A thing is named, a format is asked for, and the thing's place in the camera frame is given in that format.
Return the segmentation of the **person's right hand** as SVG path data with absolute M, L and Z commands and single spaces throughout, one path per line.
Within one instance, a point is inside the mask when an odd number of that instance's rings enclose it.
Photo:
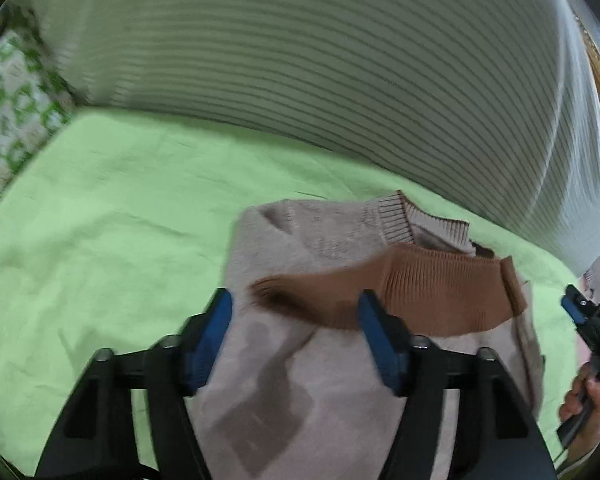
M 562 422 L 582 412 L 583 404 L 578 398 L 582 391 L 585 391 L 591 400 L 593 411 L 568 448 L 567 460 L 570 462 L 580 460 L 600 442 L 600 382 L 595 378 L 588 363 L 581 366 L 559 408 L 558 416 Z

